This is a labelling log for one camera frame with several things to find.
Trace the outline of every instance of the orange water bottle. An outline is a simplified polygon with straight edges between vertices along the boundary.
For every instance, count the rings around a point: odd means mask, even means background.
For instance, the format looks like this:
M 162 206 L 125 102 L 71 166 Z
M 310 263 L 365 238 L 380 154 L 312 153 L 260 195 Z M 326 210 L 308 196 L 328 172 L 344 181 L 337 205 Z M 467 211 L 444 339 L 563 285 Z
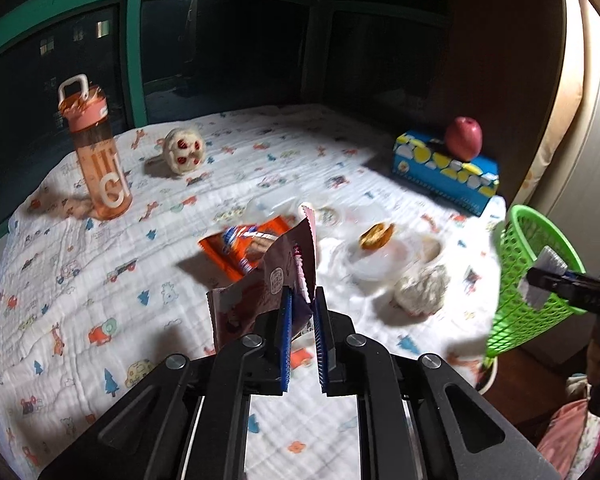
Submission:
M 64 96 L 64 88 L 80 83 L 80 91 Z M 80 74 L 58 87 L 58 109 L 69 122 L 84 181 L 97 218 L 110 220 L 131 205 L 131 192 L 120 164 L 108 120 L 107 99 L 99 86 Z

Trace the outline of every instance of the pink bottle lid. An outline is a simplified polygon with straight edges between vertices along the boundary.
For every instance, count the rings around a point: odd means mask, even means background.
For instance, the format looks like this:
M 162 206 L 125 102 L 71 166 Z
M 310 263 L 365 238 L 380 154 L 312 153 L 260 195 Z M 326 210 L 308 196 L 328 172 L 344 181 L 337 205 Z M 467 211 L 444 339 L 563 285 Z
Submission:
M 80 91 L 65 97 L 64 88 L 75 82 L 80 83 Z M 97 85 L 89 86 L 87 76 L 84 74 L 70 77 L 61 83 L 58 87 L 58 100 L 58 110 L 69 122 L 71 133 L 93 126 L 109 113 L 104 93 Z

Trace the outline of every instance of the beige curtain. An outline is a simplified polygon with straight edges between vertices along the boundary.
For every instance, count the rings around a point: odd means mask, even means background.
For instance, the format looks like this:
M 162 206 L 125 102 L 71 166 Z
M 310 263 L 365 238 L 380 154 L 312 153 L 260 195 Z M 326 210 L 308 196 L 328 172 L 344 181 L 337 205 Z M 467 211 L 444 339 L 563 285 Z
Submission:
M 555 150 L 564 138 L 582 100 L 584 84 L 584 33 L 579 0 L 565 0 L 566 40 L 564 61 L 554 108 L 549 116 L 538 152 L 531 163 L 525 180 L 518 190 L 513 204 L 527 203 L 544 175 Z

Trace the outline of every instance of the tablecloth print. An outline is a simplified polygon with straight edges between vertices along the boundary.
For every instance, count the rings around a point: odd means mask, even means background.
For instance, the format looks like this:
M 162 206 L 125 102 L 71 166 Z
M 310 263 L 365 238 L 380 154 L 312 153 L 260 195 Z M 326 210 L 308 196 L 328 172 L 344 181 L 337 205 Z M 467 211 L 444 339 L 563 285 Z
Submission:
M 207 158 L 176 177 L 160 160 L 172 128 L 194 125 Z M 491 232 L 504 201 L 480 218 L 389 178 L 393 136 L 321 105 L 261 107 L 155 124 L 116 137 L 133 194 L 120 218 L 85 216 L 86 190 L 67 155 L 10 219 L 0 264 L 0 432 L 23 478 L 42 468 L 172 352 L 213 351 L 205 293 L 227 284 L 198 241 L 239 222 L 264 190 L 292 185 L 338 204 L 381 203 L 402 226 L 446 240 L 445 306 L 420 323 L 361 289 L 320 240 L 318 284 L 330 308 L 390 352 L 444 356 L 475 382 L 496 309 L 500 266 Z M 290 393 L 254 397 L 246 475 L 359 476 L 354 399 L 320 393 L 313 341 L 294 343 Z

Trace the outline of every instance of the food packet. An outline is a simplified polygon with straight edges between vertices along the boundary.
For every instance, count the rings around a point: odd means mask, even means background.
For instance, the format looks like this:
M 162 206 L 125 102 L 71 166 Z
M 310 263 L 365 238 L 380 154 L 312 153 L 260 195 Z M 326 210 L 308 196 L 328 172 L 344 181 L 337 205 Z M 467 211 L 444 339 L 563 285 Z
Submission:
M 258 263 L 273 242 L 289 225 L 278 216 L 261 225 L 238 225 L 200 240 L 208 256 L 234 282 L 240 280 Z
M 260 314 L 279 308 L 285 285 L 294 290 L 292 335 L 307 326 L 315 296 L 315 222 L 311 222 L 305 218 L 280 235 L 238 282 L 207 293 L 216 351 L 249 333 Z

